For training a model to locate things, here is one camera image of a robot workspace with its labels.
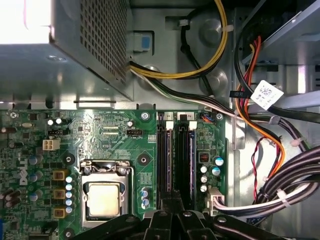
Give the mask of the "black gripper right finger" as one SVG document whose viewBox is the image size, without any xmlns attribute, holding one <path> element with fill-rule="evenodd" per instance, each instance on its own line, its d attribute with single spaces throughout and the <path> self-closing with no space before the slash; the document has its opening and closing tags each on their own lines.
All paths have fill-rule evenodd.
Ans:
<svg viewBox="0 0 320 240">
<path fill-rule="evenodd" d="M 283 240 L 282 236 L 245 223 L 235 217 L 218 214 L 202 216 L 197 211 L 185 208 L 185 197 L 179 190 L 172 191 L 172 199 L 178 201 L 174 208 L 177 221 L 186 240 Z"/>
</svg>

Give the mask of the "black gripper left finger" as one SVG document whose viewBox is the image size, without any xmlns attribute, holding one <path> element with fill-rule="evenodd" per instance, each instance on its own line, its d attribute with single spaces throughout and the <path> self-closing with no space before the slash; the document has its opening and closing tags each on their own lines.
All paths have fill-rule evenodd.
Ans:
<svg viewBox="0 0 320 240">
<path fill-rule="evenodd" d="M 173 200 L 174 192 L 160 193 L 160 209 L 151 211 L 151 217 L 142 220 L 125 214 L 91 228 L 73 240 L 169 240 L 173 213 L 165 206 Z"/>
</svg>

